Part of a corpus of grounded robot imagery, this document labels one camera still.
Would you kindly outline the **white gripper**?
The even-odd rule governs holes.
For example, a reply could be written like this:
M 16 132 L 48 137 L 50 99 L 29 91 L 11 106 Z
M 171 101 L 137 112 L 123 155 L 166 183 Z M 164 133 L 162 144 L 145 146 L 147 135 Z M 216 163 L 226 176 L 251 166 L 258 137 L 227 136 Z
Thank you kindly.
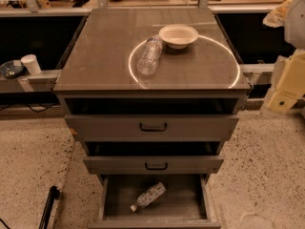
M 305 94 L 305 51 L 295 52 L 285 60 L 276 92 L 267 93 L 266 105 L 271 112 L 285 115 Z

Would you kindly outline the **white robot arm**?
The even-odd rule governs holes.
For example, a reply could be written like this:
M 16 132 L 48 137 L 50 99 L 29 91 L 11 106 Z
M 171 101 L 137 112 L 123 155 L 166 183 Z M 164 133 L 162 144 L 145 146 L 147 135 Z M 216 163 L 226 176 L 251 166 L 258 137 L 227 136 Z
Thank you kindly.
M 263 104 L 266 111 L 284 115 L 305 94 L 305 0 L 284 2 L 266 15 L 263 24 L 283 27 L 285 41 L 295 47 L 288 58 L 277 58 Z

